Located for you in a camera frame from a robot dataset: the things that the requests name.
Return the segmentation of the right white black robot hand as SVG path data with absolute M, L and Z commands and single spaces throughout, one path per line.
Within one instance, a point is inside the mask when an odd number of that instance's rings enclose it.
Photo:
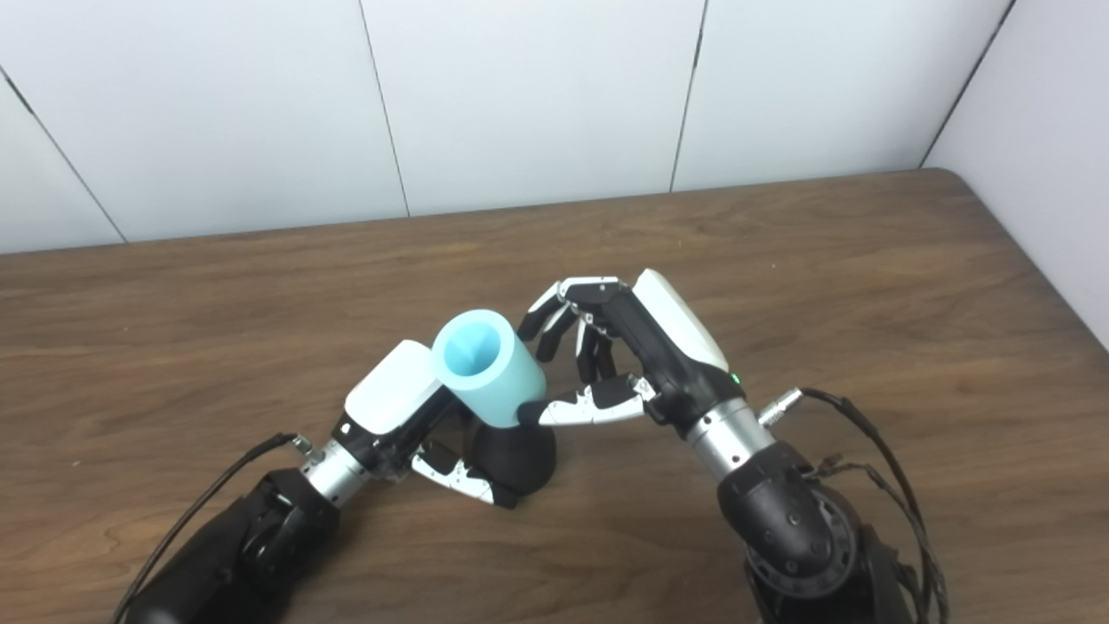
M 615 276 L 554 282 L 528 309 L 516 336 L 554 359 L 574 325 L 579 390 L 516 409 L 523 426 L 603 424 L 648 415 L 686 434 L 714 407 L 744 398 L 716 340 L 660 272 L 634 284 Z

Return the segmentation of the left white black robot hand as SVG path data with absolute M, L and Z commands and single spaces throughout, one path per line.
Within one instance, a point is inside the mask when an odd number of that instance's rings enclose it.
M 340 459 L 342 505 L 376 479 L 415 473 L 484 503 L 512 510 L 519 497 L 467 458 L 431 439 L 431 432 L 461 402 L 433 371 L 431 349 L 404 340 L 356 383 L 344 400 L 330 434 L 327 459 Z

